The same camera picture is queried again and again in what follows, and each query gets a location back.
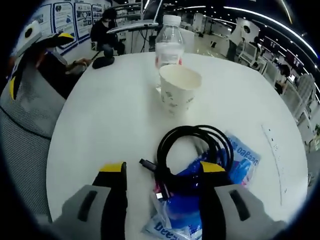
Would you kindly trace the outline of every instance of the white round table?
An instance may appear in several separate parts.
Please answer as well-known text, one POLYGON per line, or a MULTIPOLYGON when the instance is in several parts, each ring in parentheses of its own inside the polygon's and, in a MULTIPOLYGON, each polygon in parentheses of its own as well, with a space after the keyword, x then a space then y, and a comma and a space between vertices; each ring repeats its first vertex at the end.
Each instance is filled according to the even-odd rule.
MULTIPOLYGON (((139 160, 153 161, 169 130, 200 124, 229 131, 261 155, 249 189, 275 221, 291 219, 307 194, 307 160, 295 120, 271 85, 243 65, 185 54, 183 65, 202 75, 202 86, 187 116, 174 119, 162 110, 154 62, 154 53, 117 56, 111 66, 90 66, 72 90, 48 153, 46 189, 52 219, 68 198, 93 183, 104 164, 127 162, 126 239, 150 239, 141 229, 151 217, 154 180, 139 160), (262 124, 276 133, 287 172, 290 201, 282 205, 277 166, 262 124)), ((182 139, 170 150, 167 162, 173 173, 196 158, 191 144, 182 139)))

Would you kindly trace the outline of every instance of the poster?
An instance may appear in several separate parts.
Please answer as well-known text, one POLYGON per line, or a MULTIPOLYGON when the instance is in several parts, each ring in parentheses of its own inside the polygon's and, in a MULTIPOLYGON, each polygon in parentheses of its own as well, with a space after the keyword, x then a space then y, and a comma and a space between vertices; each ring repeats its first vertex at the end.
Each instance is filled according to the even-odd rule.
POLYGON ((93 18, 93 23, 96 23, 99 21, 102 17, 103 9, 101 5, 92 5, 92 18, 93 18))
POLYGON ((42 5, 32 15, 30 21, 37 21, 40 24, 41 32, 45 36, 49 36, 53 33, 51 26, 51 4, 42 5))
POLYGON ((90 30, 93 26, 91 5, 89 3, 75 2, 75 26, 78 40, 89 37, 90 30))
POLYGON ((77 44, 73 6, 70 2, 53 4, 53 30, 55 33, 68 33, 73 37, 73 42, 59 47, 60 49, 66 49, 77 44))

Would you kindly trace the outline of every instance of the ceiling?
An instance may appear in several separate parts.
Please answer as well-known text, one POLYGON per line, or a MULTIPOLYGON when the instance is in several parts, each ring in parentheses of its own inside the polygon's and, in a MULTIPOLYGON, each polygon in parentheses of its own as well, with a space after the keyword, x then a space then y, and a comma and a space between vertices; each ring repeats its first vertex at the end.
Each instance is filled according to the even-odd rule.
MULTIPOLYGON (((124 4, 128 0, 116 0, 119 4, 124 4)), ((317 30, 313 28, 313 19, 317 15, 316 7, 312 7, 310 4, 305 4, 305 1, 301 0, 163 0, 166 4, 164 7, 167 11, 174 11, 181 8, 193 7, 193 6, 205 6, 204 8, 191 8, 182 9, 180 12, 187 11, 188 13, 202 13, 209 17, 220 18, 235 23, 235 19, 245 17, 249 21, 254 22, 260 27, 260 38, 265 36, 270 39, 277 40, 277 42, 286 49, 289 49, 295 55, 297 54, 299 59, 304 63, 305 68, 314 75, 319 75, 320 72, 315 69, 312 61, 316 64, 320 64, 317 57, 312 51, 303 44, 296 36, 281 26, 273 23, 272 21, 263 17, 254 15, 252 13, 246 13, 243 11, 226 9, 224 6, 235 7, 245 10, 250 10, 265 16, 268 16, 285 26, 292 29, 299 36, 301 36, 317 54, 320 55, 320 37, 317 34, 317 30)))

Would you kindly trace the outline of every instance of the white paper cup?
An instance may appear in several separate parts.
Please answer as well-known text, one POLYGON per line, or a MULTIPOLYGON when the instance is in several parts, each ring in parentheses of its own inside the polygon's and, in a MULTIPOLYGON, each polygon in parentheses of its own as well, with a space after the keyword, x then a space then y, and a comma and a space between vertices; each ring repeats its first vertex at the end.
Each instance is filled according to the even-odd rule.
POLYGON ((181 65, 162 66, 159 74, 164 109, 172 116, 184 114, 201 86, 201 75, 181 65))

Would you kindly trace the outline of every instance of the ceiling light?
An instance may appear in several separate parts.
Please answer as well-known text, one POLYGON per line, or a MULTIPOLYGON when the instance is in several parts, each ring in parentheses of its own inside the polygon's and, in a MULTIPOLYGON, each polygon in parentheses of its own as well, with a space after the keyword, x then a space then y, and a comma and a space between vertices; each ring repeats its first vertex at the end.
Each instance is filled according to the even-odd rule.
POLYGON ((306 74, 309 74, 309 72, 305 69, 305 67, 303 67, 303 70, 306 72, 306 74))
POLYGON ((213 20, 216 20, 218 22, 226 22, 226 23, 229 23, 229 24, 234 24, 234 25, 237 25, 236 23, 232 22, 232 21, 227 21, 227 20, 223 20, 223 19, 219 19, 219 18, 214 18, 213 20))
POLYGON ((320 89, 319 89, 318 85, 316 83, 314 83, 314 85, 315 85, 316 89, 318 89, 318 91, 320 93, 320 89))
POLYGON ((284 56, 284 57, 286 56, 286 55, 284 55, 282 52, 280 52, 280 51, 278 51, 278 52, 279 52, 282 56, 284 56))
POLYGON ((302 65, 305 65, 299 58, 298 58, 298 55, 297 54, 294 54, 292 51, 290 51, 288 49, 288 52, 291 53, 293 56, 295 56, 295 58, 302 64, 302 65))
POLYGON ((146 8, 148 7, 149 2, 150 2, 150 0, 147 0, 147 1, 146 1, 146 4, 145 4, 145 6, 144 6, 144 10, 146 10, 146 8))
POLYGON ((284 9, 285 9, 285 11, 286 11, 286 14, 288 15, 289 21, 290 21, 290 23, 292 24, 291 16, 290 16, 290 14, 289 14, 289 11, 288 11, 288 9, 287 9, 287 6, 285 5, 284 0, 281 0, 281 2, 282 2, 282 5, 284 6, 284 9))
POLYGON ((318 98, 317 94, 315 95, 315 97, 316 97, 318 103, 320 104, 320 99, 318 98))
POLYGON ((188 6, 188 7, 184 7, 183 9, 200 9, 200 8, 205 8, 206 6, 188 6))
POLYGON ((285 26, 284 24, 282 24, 281 22, 278 22, 274 19, 272 19, 271 17, 268 17, 268 16, 265 16, 263 14, 260 14, 260 13, 257 13, 257 12, 254 12, 254 11, 250 11, 250 10, 246 10, 246 9, 242 9, 242 8, 237 8, 237 7, 229 7, 229 6, 224 6, 225 9, 232 9, 232 10, 237 10, 237 11, 243 11, 243 12, 246 12, 246 13, 250 13, 250 14, 254 14, 254 15, 257 15, 259 17, 262 17, 262 18, 265 18, 265 19, 268 19, 269 21, 275 23, 275 24, 278 24, 280 27, 286 29, 288 32, 290 32, 291 34, 293 34, 296 38, 298 38, 301 42, 304 43, 304 45, 306 45, 310 50, 311 52, 318 58, 318 55, 316 53, 316 51, 299 35, 297 34, 295 31, 293 31, 291 28, 285 26))
POLYGON ((272 40, 270 37, 265 36, 265 38, 269 39, 270 41, 274 42, 275 44, 277 44, 280 48, 282 48, 284 51, 287 51, 287 49, 283 48, 279 43, 277 43, 276 41, 272 40))

